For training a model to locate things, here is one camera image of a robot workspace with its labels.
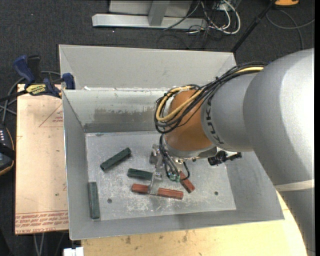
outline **white cable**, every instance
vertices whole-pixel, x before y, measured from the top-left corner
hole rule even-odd
[[[214,24],[214,26],[209,26],[209,28],[215,29],[215,30],[219,30],[219,31],[221,31],[221,32],[223,32],[224,34],[227,34],[227,35],[231,35],[231,34],[234,35],[234,34],[238,33],[240,28],[241,28],[240,16],[239,16],[238,12],[236,11],[236,9],[228,1],[223,0],[223,2],[226,3],[234,11],[236,19],[237,19],[237,23],[238,23],[238,28],[236,29],[236,31],[232,31],[232,32],[225,31],[226,28],[219,28],[215,24]]]
[[[208,14],[207,14],[207,12],[206,12],[206,9],[205,9],[205,4],[204,4],[203,1],[201,1],[201,5],[202,5],[202,9],[203,9],[203,13],[204,13],[205,17],[207,18],[207,20],[209,21],[209,23],[213,25],[213,27],[214,27],[215,29],[225,30],[225,29],[229,28],[229,26],[230,26],[230,24],[231,24],[231,18],[230,18],[230,15],[229,15],[229,13],[228,13],[228,11],[227,11],[227,9],[226,9],[226,7],[225,7],[224,5],[223,5],[223,8],[224,8],[224,12],[225,12],[225,14],[226,14],[226,16],[227,16],[227,18],[228,18],[228,24],[227,24],[227,25],[220,26],[220,27],[217,26],[217,25],[209,18]]]

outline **black cable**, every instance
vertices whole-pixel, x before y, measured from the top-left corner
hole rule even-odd
[[[280,12],[286,14],[286,15],[294,22],[295,26],[293,26],[293,27],[280,26],[280,25],[274,23],[274,22],[269,18],[269,15],[268,15],[268,14],[266,15],[266,18],[267,18],[267,20],[268,20],[272,25],[274,25],[274,26],[277,27],[277,28],[283,29],[283,30],[297,30],[297,29],[301,29],[301,28],[306,27],[306,26],[308,26],[308,25],[310,25],[310,24],[312,24],[312,23],[315,22],[315,19],[312,19],[311,21],[309,21],[309,22],[307,22],[307,23],[305,23],[305,24],[303,24],[303,25],[297,25],[297,23],[294,21],[294,19],[293,19],[287,12],[285,12],[284,10],[280,10]]]
[[[197,92],[199,93],[197,95],[197,97],[195,97],[195,99],[193,101],[191,101],[189,104],[186,105],[186,107],[183,107],[180,111],[178,111],[173,117],[171,117],[170,119],[166,120],[166,121],[158,121],[157,120],[157,112],[154,113],[154,123],[155,123],[155,128],[156,130],[161,133],[161,134],[167,134],[172,132],[174,129],[176,129],[177,127],[181,127],[183,125],[185,125],[190,118],[192,118],[192,116],[198,111],[199,107],[211,96],[213,96],[216,91],[222,86],[224,85],[226,82],[228,82],[231,79],[234,79],[238,76],[242,76],[242,75],[246,75],[246,74],[251,74],[251,73],[256,73],[257,70],[245,70],[245,71],[241,71],[247,68],[252,68],[252,67],[265,67],[266,63],[263,62],[249,62],[249,63],[244,63],[241,65],[237,65],[233,68],[231,68],[230,70],[228,70],[226,73],[224,73],[221,77],[217,77],[216,80],[201,86],[200,88],[197,88]],[[175,94],[179,93],[180,91],[177,91],[175,93],[172,93],[172,95],[170,95],[171,97],[174,97]],[[157,106],[156,109],[158,110],[159,105],[160,105],[160,101],[163,100],[164,97],[161,97],[157,100]],[[167,101],[165,101],[161,107],[161,109],[159,109],[160,113],[163,113],[165,107],[166,107],[166,103]],[[185,118],[185,116],[192,110],[194,109],[194,107],[199,104],[199,106],[197,107],[197,109],[194,111],[194,113],[188,118],[187,121],[185,121],[183,124],[181,124],[183,118]]]
[[[193,9],[192,12],[190,12],[188,15],[186,15],[184,18],[182,18],[181,20],[179,20],[177,23],[165,28],[163,31],[166,31],[166,30],[170,30],[170,29],[173,29],[174,27],[178,26],[180,23],[184,22],[187,18],[189,18],[197,9],[198,9],[198,6],[200,4],[201,1],[197,1],[197,4],[195,6],[195,8]]]
[[[162,49],[162,48],[159,47],[159,41],[160,41],[161,39],[165,38],[165,37],[173,37],[173,38],[176,38],[176,39],[178,39],[180,42],[182,42],[182,43],[184,44],[186,50],[190,49],[189,45],[188,45],[182,38],[180,38],[179,36],[177,36],[177,35],[175,35],[175,34],[164,34],[164,35],[161,35],[161,36],[157,39],[157,41],[155,42],[156,47],[157,47],[158,49]]]
[[[289,13],[285,12],[284,10],[280,10],[280,12],[284,13],[285,15],[287,15],[287,16],[290,18],[290,20],[294,23],[295,27],[285,27],[285,26],[280,26],[280,25],[278,25],[278,24],[275,24],[272,20],[270,20],[268,14],[266,15],[267,20],[268,20],[272,25],[274,25],[276,28],[283,29],[283,30],[297,30],[298,33],[299,33],[300,41],[301,41],[301,50],[304,50],[304,49],[305,49],[304,39],[303,39],[303,37],[302,37],[300,28],[303,28],[303,27],[311,24],[312,22],[315,21],[315,19],[313,19],[312,21],[310,21],[310,22],[308,22],[308,23],[306,23],[306,24],[303,24],[303,25],[298,26],[298,24],[296,23],[296,21],[294,20],[294,18],[293,18]]]
[[[184,168],[185,168],[186,172],[188,173],[188,175],[185,178],[180,179],[180,181],[185,181],[190,178],[190,171],[189,171],[189,168],[187,167],[187,164],[185,161],[183,162],[183,165],[184,165]]]

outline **metal stand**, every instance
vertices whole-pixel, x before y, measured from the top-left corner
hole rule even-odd
[[[92,17],[92,25],[93,27],[165,29],[183,19],[183,17],[165,16],[167,9],[170,8],[170,2],[172,1],[152,1],[148,15],[96,14]],[[189,29],[191,26],[201,26],[203,21],[202,18],[186,18],[173,29]]]

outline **black carpet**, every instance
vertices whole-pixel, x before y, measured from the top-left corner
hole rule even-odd
[[[220,33],[215,33],[207,40],[202,35],[189,36],[178,30],[93,28],[92,16],[105,13],[107,5],[107,1],[0,0],[0,98],[20,78],[12,63],[21,55],[38,54],[41,56],[42,70],[59,72],[59,44],[229,52],[255,16],[266,8],[268,0],[242,0],[238,7],[240,32],[222,37]],[[300,0],[296,7],[284,10],[298,25],[302,25],[315,17],[315,0]],[[202,12],[198,10],[194,15],[201,16]],[[293,22],[278,10],[270,10],[269,17],[281,26],[294,27]],[[302,27],[300,31],[304,48],[313,48],[315,24]],[[296,29],[277,28],[264,18],[238,49],[236,60],[237,63],[272,62],[301,48]],[[14,115],[7,114],[6,126],[15,139]],[[15,169],[0,176],[0,256],[10,252],[15,256],[36,255],[32,235],[14,235],[14,212]],[[61,237],[61,232],[46,234],[43,255],[54,255]],[[37,241],[40,244],[41,235],[37,235]],[[70,246],[68,235],[64,235],[61,248]]]

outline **robotic arm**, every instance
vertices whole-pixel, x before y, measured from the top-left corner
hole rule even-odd
[[[173,88],[154,115],[168,158],[216,164],[254,151],[296,217],[309,255],[316,251],[314,55],[303,50],[269,65],[238,65],[204,86]]]

